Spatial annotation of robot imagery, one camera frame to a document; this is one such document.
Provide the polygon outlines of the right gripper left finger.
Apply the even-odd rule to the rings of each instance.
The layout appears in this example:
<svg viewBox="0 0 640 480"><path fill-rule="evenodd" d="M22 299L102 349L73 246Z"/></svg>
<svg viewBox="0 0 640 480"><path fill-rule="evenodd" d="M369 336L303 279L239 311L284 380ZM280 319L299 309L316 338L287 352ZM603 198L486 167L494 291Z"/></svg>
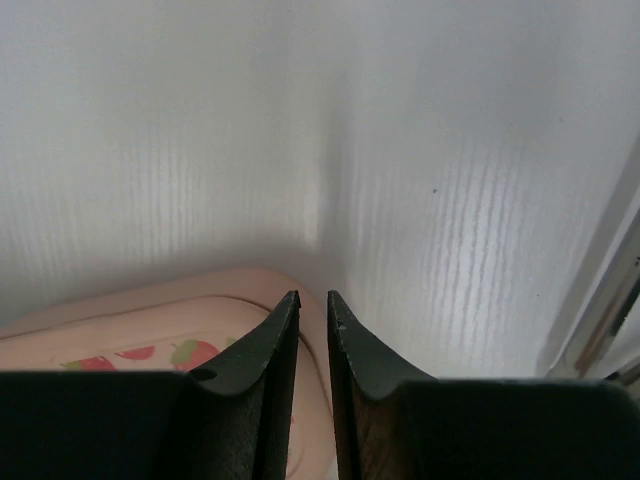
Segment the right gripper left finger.
<svg viewBox="0 0 640 480"><path fill-rule="evenodd" d="M187 372L8 371L5 479L282 479L300 297Z"/></svg>

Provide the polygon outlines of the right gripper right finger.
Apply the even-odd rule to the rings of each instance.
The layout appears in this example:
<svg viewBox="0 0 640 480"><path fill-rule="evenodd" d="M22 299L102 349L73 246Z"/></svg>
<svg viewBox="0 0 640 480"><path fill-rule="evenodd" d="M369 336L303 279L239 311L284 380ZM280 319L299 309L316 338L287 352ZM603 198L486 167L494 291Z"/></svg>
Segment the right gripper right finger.
<svg viewBox="0 0 640 480"><path fill-rule="evenodd" d="M327 298L342 479L635 479L639 409L613 383L435 378Z"/></svg>

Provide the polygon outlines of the pink box lid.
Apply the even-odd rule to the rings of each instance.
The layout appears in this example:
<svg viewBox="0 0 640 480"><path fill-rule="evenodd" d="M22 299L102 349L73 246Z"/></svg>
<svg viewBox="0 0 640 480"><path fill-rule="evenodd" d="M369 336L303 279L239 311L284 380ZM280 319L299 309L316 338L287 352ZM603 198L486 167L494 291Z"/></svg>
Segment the pink box lid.
<svg viewBox="0 0 640 480"><path fill-rule="evenodd" d="M1 330L4 370L178 370L256 328L289 291L301 302L289 479L335 477L326 318L299 282L240 268L52 307Z"/></svg>

